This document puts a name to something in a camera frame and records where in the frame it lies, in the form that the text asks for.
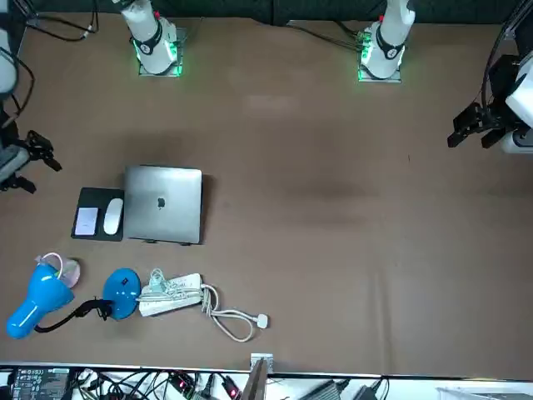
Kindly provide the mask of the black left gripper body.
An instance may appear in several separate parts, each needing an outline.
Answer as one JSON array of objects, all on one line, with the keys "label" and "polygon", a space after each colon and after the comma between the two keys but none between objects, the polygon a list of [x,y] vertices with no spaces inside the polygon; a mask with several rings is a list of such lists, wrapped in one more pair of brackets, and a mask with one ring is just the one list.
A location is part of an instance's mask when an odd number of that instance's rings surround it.
[{"label": "black left gripper body", "polygon": [[503,129],[506,133],[516,130],[516,116],[504,99],[492,99],[481,105],[480,133],[491,129]]}]

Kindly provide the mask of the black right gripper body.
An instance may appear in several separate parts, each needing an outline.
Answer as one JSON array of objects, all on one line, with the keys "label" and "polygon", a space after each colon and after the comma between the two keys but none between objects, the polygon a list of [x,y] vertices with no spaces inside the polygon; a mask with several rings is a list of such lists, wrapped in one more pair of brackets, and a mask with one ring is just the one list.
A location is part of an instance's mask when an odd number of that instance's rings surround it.
[{"label": "black right gripper body", "polygon": [[11,145],[20,145],[23,139],[18,133],[17,123],[11,121],[9,124],[1,125],[1,147],[7,148]]}]

